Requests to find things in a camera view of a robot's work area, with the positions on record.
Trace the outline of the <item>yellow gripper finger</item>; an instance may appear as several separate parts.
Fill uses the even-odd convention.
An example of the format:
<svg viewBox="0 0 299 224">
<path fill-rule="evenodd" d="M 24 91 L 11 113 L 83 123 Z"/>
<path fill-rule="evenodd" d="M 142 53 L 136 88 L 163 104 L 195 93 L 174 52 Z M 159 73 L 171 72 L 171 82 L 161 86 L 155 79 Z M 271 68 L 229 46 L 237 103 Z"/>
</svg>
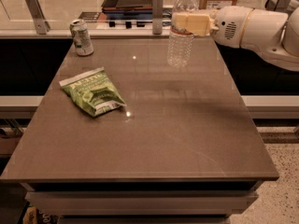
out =
<svg viewBox="0 0 299 224">
<path fill-rule="evenodd" d="M 187 13 L 175 13 L 172 16 L 172 26 L 178 31 L 185 31 L 187 26 L 187 20 Z"/>
<path fill-rule="evenodd" d="M 214 21 L 207 14 L 191 14 L 186 30 L 194 35 L 206 36 L 213 29 Z"/>
</svg>

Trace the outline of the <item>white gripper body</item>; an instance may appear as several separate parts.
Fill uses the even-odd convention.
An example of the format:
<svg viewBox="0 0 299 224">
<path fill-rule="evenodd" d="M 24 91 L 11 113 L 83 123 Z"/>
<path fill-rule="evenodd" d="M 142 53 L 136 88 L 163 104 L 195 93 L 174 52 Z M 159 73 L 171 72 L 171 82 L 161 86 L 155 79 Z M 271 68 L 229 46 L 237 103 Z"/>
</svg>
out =
<svg viewBox="0 0 299 224">
<path fill-rule="evenodd" d="M 214 41 L 223 46 L 239 46 L 246 20 L 252 8 L 230 6 L 217 10 L 212 19 L 217 30 L 211 33 Z"/>
</svg>

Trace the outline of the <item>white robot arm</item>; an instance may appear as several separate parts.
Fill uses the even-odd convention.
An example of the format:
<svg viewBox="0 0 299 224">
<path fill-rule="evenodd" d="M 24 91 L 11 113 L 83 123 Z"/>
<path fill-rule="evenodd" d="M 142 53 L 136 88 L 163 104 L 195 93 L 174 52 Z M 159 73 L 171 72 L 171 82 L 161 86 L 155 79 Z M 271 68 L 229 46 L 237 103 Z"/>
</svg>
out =
<svg viewBox="0 0 299 224">
<path fill-rule="evenodd" d="M 299 20 L 292 14 L 250 7 L 229 6 L 176 12 L 172 25 L 180 32 L 209 35 L 223 46 L 247 49 L 264 61 L 299 71 Z"/>
</svg>

